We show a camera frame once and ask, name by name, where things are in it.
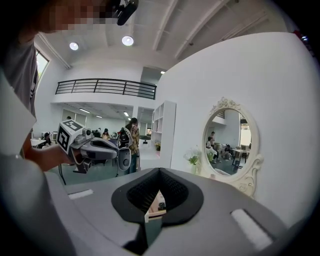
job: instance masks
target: white shelf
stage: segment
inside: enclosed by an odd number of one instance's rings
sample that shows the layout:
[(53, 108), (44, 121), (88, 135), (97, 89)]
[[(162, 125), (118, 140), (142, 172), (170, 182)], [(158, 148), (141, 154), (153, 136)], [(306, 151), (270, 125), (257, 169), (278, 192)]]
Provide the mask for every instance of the white shelf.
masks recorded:
[[(152, 134), (151, 146), (149, 153), (145, 153), (147, 159), (141, 158), (141, 164), (144, 168), (154, 168), (162, 166), (170, 168), (172, 149), (174, 141), (176, 103), (164, 101), (159, 105), (152, 114)], [(155, 143), (161, 143), (161, 151), (156, 151)]]

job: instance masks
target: gray t-shirt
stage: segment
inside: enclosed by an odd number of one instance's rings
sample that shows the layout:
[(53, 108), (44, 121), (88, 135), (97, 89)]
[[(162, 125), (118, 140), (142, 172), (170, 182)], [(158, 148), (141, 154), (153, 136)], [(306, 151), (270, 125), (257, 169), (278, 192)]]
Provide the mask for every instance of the gray t-shirt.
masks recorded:
[(38, 86), (36, 47), (31, 40), (12, 43), (3, 62), (3, 71), (24, 106), (35, 117), (35, 95)]

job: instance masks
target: recessed light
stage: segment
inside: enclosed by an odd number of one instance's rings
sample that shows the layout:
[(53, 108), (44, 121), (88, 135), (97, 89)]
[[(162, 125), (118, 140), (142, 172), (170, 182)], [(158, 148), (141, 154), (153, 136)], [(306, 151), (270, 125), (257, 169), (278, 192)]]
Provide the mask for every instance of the recessed light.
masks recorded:
[(134, 39), (131, 36), (126, 35), (122, 38), (122, 43), (125, 46), (132, 46), (134, 44)]
[(84, 109), (82, 109), (82, 108), (79, 108), (81, 111), (83, 111), (83, 112), (86, 112), (86, 113), (90, 113), (89, 111), (86, 111), (86, 110), (84, 110)]
[(76, 51), (76, 50), (78, 50), (79, 45), (76, 42), (72, 42), (69, 44), (69, 47), (71, 48), (71, 50)]

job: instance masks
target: gray device housing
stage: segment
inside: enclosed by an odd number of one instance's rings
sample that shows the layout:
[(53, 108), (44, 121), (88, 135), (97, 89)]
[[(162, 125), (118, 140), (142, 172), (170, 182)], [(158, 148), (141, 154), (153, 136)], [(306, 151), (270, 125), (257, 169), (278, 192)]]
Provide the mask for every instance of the gray device housing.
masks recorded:
[[(31, 161), (1, 156), (1, 199), (27, 237), (52, 255), (133, 255), (123, 247), (137, 237), (140, 225), (121, 218), (112, 195), (152, 169), (117, 178), (63, 186), (54, 173), (43, 173)], [(168, 172), (198, 186), (204, 195), (200, 210), (188, 222), (163, 227), (146, 256), (247, 256), (256, 253), (230, 213), (245, 209), (275, 240), (275, 253), (287, 240), (284, 224), (267, 208), (236, 188), (183, 171)], [(69, 195), (93, 193), (71, 200)]]

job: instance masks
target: green floor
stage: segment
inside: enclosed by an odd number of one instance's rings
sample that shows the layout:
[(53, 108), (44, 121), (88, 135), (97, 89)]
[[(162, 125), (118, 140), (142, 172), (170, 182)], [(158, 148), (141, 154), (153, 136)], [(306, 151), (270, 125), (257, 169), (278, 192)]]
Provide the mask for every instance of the green floor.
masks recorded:
[[(81, 184), (87, 182), (96, 182), (116, 177), (117, 164), (112, 165), (112, 161), (108, 161), (105, 165), (98, 163), (90, 167), (86, 174), (73, 172), (76, 169), (75, 165), (62, 164), (62, 174), (67, 185)], [(63, 180), (59, 175), (58, 167), (49, 170), (50, 173), (55, 173), (59, 176), (61, 183)], [(119, 170), (118, 175), (122, 176), (123, 171)]]
[[(238, 171), (238, 168), (234, 166), (235, 164), (238, 164), (237, 161), (234, 161), (234, 165), (232, 165), (233, 159), (231, 160), (224, 160), (220, 157), (221, 162), (211, 163), (212, 167), (215, 169), (220, 169), (230, 175), (236, 174)], [(245, 159), (241, 159), (240, 167), (245, 165)]]

